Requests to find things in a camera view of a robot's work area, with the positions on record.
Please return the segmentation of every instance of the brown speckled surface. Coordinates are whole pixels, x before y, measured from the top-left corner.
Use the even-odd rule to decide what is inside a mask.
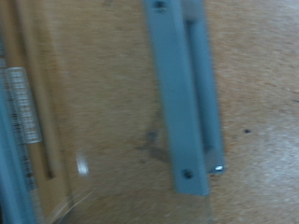
[[[173,191],[140,1],[44,1],[41,11],[62,68],[51,87],[71,185],[92,191],[64,222],[205,223],[206,201]],[[214,221],[299,223],[299,2],[206,0],[206,12],[228,166],[211,180]]]

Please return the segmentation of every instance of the blue metal bar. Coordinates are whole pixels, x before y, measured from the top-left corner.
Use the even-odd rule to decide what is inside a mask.
[[[204,6],[201,0],[196,0],[196,2],[199,6],[199,18],[196,21],[187,22],[192,68],[206,153],[206,168],[209,173],[219,174],[224,171],[224,156],[217,92],[207,39]],[[215,167],[220,166],[221,170],[215,170]]]
[[[224,167],[206,22],[200,0],[144,0],[177,191],[208,195]]]
[[[145,0],[178,192],[209,193],[192,61],[179,1]]]

